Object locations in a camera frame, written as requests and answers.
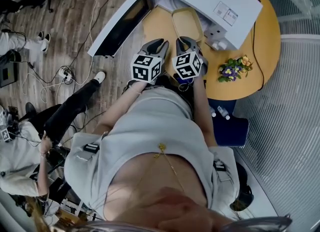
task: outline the small bottle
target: small bottle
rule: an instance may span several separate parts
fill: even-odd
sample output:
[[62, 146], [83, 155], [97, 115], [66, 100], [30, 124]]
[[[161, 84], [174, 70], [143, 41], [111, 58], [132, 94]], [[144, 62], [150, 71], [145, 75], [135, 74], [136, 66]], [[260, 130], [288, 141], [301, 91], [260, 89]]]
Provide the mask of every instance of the small bottle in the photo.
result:
[[212, 116], [213, 118], [215, 118], [216, 115], [217, 115], [215, 109], [214, 109], [212, 106], [209, 106], [209, 108], [210, 108], [211, 116]]
[[223, 116], [225, 119], [230, 119], [229, 113], [224, 107], [218, 106], [218, 111], [221, 114], [221, 116]]

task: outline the white microwave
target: white microwave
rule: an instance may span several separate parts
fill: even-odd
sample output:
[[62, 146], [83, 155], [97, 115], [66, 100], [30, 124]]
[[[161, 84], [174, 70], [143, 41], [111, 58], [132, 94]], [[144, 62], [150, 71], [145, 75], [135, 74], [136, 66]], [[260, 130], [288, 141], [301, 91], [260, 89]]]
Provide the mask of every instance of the white microwave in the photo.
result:
[[88, 54], [114, 57], [155, 6], [171, 12], [179, 7], [193, 7], [200, 17], [207, 43], [215, 43], [223, 50], [241, 47], [262, 9], [258, 0], [126, 0], [99, 33]]

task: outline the gold necklace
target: gold necklace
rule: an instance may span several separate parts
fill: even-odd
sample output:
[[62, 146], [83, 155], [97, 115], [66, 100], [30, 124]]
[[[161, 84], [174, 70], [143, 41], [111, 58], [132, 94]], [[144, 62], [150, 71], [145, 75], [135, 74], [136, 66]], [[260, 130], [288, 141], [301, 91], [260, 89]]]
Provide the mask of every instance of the gold necklace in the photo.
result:
[[[175, 175], [175, 177], [176, 177], [176, 179], [177, 179], [180, 187], [182, 188], [183, 193], [186, 193], [185, 188], [184, 188], [184, 186], [182, 185], [181, 181], [179, 180], [178, 174], [177, 174], [174, 166], [172, 165], [172, 163], [170, 162], [169, 158], [167, 157], [167, 155], [166, 155], [166, 153], [165, 153], [165, 150], [166, 150], [166, 148], [167, 148], [166, 145], [160, 143], [160, 144], [158, 145], [158, 148], [160, 149], [160, 153], [155, 154], [155, 155], [153, 156], [153, 158], [154, 158], [154, 159], [158, 159], [158, 158], [160, 157], [160, 155], [164, 155], [164, 157], [165, 157], [166, 161], [168, 162], [168, 164], [170, 165], [171, 170], [172, 170], [173, 174]], [[147, 173], [148, 171], [150, 171], [150, 169], [151, 169], [152, 166], [155, 165], [156, 161], [153, 161], [153, 160], [150, 161], [150, 164], [148, 165], [147, 169], [145, 169], [145, 171], [144, 171], [143, 175], [141, 176], [139, 182], [138, 182], [137, 185], [135, 186], [134, 190], [131, 192], [131, 194], [130, 194], [130, 196], [129, 196], [129, 198], [128, 198], [128, 201], [127, 201], [127, 207], [128, 207], [128, 205], [129, 205], [129, 203], [130, 203], [132, 194], [136, 191], [136, 189], [137, 189], [138, 186], [140, 185], [141, 181], [142, 181], [143, 178], [145, 177], [146, 173]]]

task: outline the glasses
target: glasses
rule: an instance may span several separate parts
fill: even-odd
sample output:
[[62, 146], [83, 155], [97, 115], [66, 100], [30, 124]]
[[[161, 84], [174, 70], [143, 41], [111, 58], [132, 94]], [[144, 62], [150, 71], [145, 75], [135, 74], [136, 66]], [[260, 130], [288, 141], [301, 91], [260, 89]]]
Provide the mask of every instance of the glasses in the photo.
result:
[[[234, 221], [223, 226], [221, 232], [283, 232], [292, 223], [289, 215], [283, 217], [261, 217]], [[91, 221], [86, 225], [73, 227], [68, 232], [153, 232], [148, 228], [132, 225]]]
[[292, 223], [289, 215], [284, 217], [251, 218], [232, 222], [221, 232], [282, 232]]

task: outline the flower bouquet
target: flower bouquet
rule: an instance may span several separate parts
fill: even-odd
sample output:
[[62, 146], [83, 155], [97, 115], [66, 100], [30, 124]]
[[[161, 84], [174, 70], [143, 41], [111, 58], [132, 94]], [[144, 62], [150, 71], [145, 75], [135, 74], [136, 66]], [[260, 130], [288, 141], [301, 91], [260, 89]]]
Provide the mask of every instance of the flower bouquet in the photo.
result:
[[237, 59], [230, 58], [228, 61], [219, 66], [219, 82], [236, 81], [237, 78], [241, 79], [240, 74], [245, 73], [245, 77], [248, 76], [248, 72], [252, 70], [252, 63], [249, 58], [244, 55]]

